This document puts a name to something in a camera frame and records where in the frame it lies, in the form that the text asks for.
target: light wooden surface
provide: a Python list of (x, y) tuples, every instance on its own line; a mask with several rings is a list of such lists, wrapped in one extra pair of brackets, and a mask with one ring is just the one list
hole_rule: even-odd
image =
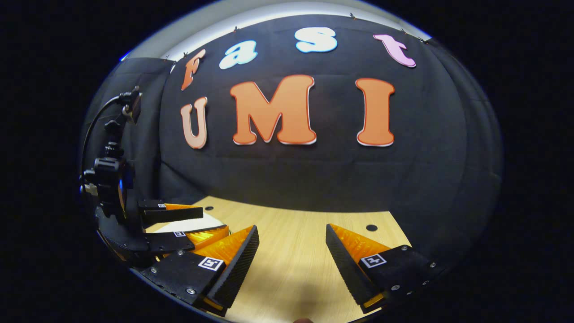
[[(326, 213), (275, 209), (207, 197), (196, 206), (237, 232), (255, 224), (259, 248), (225, 319), (243, 323), (349, 322), (365, 316), (349, 293), (325, 243), (332, 223), (390, 248), (410, 245), (389, 212)], [(366, 229), (374, 224), (378, 230)]]

